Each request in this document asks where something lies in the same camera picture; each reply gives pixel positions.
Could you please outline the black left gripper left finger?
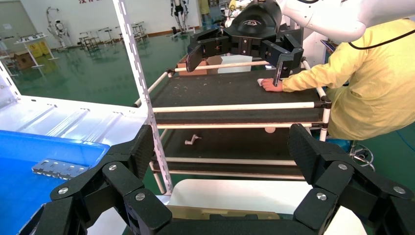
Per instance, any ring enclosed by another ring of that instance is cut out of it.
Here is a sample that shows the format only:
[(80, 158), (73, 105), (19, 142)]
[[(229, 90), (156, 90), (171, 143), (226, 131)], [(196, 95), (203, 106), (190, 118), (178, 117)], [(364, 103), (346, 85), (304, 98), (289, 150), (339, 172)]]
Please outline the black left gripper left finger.
[(143, 125), (133, 140), (112, 146), (95, 167), (52, 190), (35, 234), (85, 235), (110, 208), (134, 234), (159, 234), (172, 213), (142, 181), (153, 154), (152, 128)]

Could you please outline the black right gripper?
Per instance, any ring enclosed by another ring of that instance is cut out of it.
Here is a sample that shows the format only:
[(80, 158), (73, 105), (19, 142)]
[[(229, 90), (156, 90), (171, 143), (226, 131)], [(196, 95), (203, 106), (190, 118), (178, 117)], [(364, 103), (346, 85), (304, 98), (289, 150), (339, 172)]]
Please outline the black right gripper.
[(186, 70), (193, 72), (205, 58), (226, 53), (259, 55), (276, 68), (273, 85), (278, 86), (290, 71), (300, 67), (303, 32), (283, 31), (277, 37), (282, 12), (274, 0), (253, 0), (224, 29), (205, 30), (191, 36), (187, 47)]

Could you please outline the bare person hand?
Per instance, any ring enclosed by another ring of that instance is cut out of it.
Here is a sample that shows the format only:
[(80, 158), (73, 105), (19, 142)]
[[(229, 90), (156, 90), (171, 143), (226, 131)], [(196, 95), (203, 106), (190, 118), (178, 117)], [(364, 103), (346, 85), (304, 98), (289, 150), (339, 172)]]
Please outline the bare person hand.
[(263, 79), (261, 81), (261, 86), (267, 92), (282, 92), (282, 81), (279, 80), (276, 85), (273, 82), (274, 80), (272, 78)]

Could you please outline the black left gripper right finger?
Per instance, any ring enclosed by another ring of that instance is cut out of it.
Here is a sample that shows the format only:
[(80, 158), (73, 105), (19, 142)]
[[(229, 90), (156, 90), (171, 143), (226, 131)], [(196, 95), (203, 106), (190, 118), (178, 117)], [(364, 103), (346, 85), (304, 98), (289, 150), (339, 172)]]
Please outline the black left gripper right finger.
[(410, 189), (358, 165), (338, 145), (315, 139), (301, 124), (290, 127), (288, 149), (312, 187), (294, 211), (296, 222), (321, 235), (344, 207), (376, 235), (414, 234)]

